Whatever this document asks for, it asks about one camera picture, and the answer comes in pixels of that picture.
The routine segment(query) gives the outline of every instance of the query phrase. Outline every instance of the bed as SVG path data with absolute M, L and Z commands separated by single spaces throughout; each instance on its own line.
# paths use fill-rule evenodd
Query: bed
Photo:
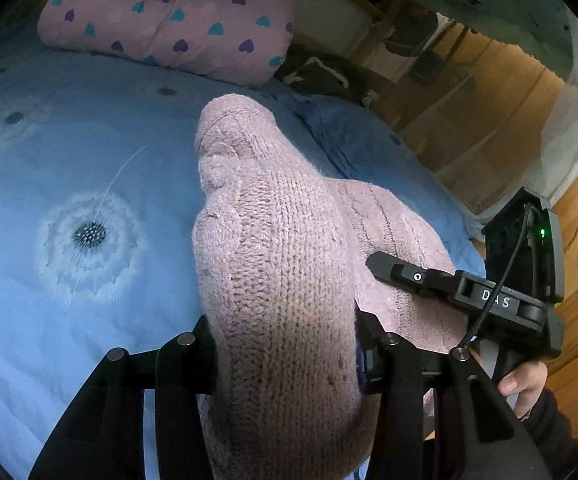
M 159 348 L 201 315 L 193 144 L 214 97 L 258 100 L 322 174 L 392 190 L 438 231 L 456 267 L 482 274 L 458 206 L 371 112 L 275 80 L 253 90 L 54 50 L 36 20 L 0 27 L 0 462 L 14 478 L 26 478 L 109 348 Z M 98 260 L 78 255 L 104 239 Z M 156 478 L 149 402 L 145 460 Z

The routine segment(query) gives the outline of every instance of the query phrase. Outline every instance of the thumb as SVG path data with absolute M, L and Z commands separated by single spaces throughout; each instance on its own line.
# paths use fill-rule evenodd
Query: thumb
M 498 390 L 504 396 L 518 394 L 514 412 L 518 417 L 522 417 L 538 402 L 546 382 L 546 365 L 540 361 L 530 361 L 522 363 L 502 378 L 498 384 Z

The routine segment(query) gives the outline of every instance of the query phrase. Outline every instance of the pink knitted sweater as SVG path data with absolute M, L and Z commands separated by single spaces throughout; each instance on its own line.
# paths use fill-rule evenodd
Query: pink knitted sweater
M 382 250 L 453 272 L 435 232 L 387 190 L 322 177 L 274 117 L 238 95 L 203 111 L 196 149 L 207 203 L 193 243 L 218 355 L 201 400 L 221 480 L 339 480 L 368 457 L 379 397 L 355 372 L 354 301 L 385 330 L 447 352 L 463 315 L 377 282 Z

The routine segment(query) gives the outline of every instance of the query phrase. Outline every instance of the teal heart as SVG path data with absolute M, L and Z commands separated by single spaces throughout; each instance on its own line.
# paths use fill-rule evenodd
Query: teal heart
M 223 24 L 214 23 L 211 27 L 209 27 L 207 34 L 209 34 L 209 36 L 222 36 L 224 34 Z
M 172 22 L 181 22 L 184 19 L 185 19 L 185 13 L 182 12 L 182 9 L 174 10 L 173 14 L 171 15 L 171 18 L 170 18 L 170 20 L 172 20 Z
M 266 16 L 260 16 L 256 20 L 256 25 L 260 25 L 260 27 L 271 27 L 271 20 Z

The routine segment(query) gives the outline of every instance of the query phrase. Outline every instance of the black sleeve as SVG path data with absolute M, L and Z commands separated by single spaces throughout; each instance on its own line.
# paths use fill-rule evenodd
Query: black sleeve
M 578 462 L 578 441 L 571 436 L 571 424 L 558 411 L 553 393 L 546 388 L 523 422 L 554 480 L 566 478 Z

